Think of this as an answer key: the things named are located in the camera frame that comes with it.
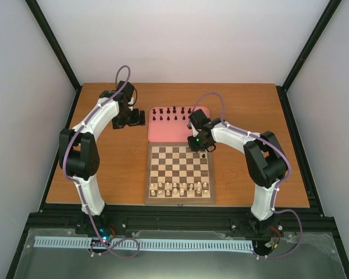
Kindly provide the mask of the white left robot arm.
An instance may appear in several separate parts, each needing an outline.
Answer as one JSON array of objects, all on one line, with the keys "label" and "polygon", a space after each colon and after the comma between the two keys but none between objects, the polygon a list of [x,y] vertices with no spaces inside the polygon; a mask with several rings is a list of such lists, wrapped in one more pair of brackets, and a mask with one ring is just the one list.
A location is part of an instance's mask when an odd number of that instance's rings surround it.
[{"label": "white left robot arm", "polygon": [[97,171],[100,158],[97,140],[108,124],[114,130],[145,125],[145,112],[134,107],[137,90],[130,82],[120,81],[115,90],[99,95],[91,112],[73,128],[59,134],[59,165],[65,179],[74,183],[81,209],[92,217],[89,227],[97,234],[108,230],[109,219],[102,215],[105,202],[101,197]]}]

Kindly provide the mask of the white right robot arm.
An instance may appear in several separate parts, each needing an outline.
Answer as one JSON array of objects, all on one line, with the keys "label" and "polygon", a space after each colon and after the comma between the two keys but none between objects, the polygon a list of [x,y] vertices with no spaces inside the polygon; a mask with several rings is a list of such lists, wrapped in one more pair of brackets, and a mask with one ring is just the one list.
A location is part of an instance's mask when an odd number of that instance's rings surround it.
[{"label": "white right robot arm", "polygon": [[193,152],[213,152],[216,144],[224,144],[245,156],[248,173],[255,183],[251,213],[258,221],[269,219],[275,211],[280,184],[292,171],[274,133],[252,133],[217,118],[211,120],[201,110],[190,114],[192,136],[187,138]]}]

